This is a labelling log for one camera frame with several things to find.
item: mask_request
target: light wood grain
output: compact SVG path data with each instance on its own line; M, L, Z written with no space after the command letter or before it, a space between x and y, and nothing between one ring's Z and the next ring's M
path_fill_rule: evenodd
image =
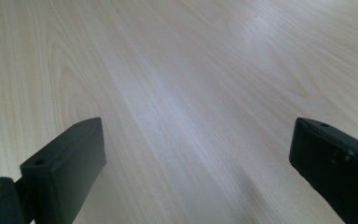
M76 223L342 223L288 153L358 138L358 1L0 0L0 175L92 117Z

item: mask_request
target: clamp jaw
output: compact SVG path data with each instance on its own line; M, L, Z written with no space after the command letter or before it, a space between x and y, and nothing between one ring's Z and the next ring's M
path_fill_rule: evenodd
M78 122L25 161L16 183L0 177L0 223L72 223L105 164L101 119Z
M289 161L346 223L358 224L358 140L312 119L297 119Z

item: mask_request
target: black clamp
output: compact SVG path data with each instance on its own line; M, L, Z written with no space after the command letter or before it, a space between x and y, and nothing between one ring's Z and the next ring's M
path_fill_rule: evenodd
M21 165L16 183L0 177L0 224L67 224L106 164L100 118L70 127Z

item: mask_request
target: wooden table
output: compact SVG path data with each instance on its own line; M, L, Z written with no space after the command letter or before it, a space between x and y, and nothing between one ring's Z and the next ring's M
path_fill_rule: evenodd
M358 138L358 1L0 0L0 175L93 117L76 223L342 223L288 154Z

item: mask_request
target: screw hole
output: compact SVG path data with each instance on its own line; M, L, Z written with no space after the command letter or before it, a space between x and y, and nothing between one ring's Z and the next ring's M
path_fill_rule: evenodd
M45 161L44 160L37 160L34 164L35 165L44 165Z

